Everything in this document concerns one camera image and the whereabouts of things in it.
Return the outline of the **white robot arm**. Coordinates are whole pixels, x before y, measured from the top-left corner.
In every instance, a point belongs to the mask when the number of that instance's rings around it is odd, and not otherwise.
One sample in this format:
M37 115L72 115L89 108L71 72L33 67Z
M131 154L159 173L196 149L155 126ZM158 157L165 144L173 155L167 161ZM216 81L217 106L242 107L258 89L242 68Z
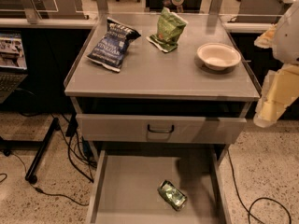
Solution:
M271 48L273 57L283 63L277 71L268 71L255 108L254 124L266 128L275 124L299 97L299 0L254 45Z

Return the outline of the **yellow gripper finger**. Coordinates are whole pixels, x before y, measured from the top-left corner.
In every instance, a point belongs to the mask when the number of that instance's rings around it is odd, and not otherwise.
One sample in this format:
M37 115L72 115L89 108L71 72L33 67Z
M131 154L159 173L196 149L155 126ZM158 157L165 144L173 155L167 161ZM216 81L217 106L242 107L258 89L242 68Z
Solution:
M271 48L276 29L277 26L273 24L269 29L255 39L254 45L262 49Z
M275 124L299 97L299 66L285 63L269 70L263 81L262 96L255 108L253 122L267 128Z

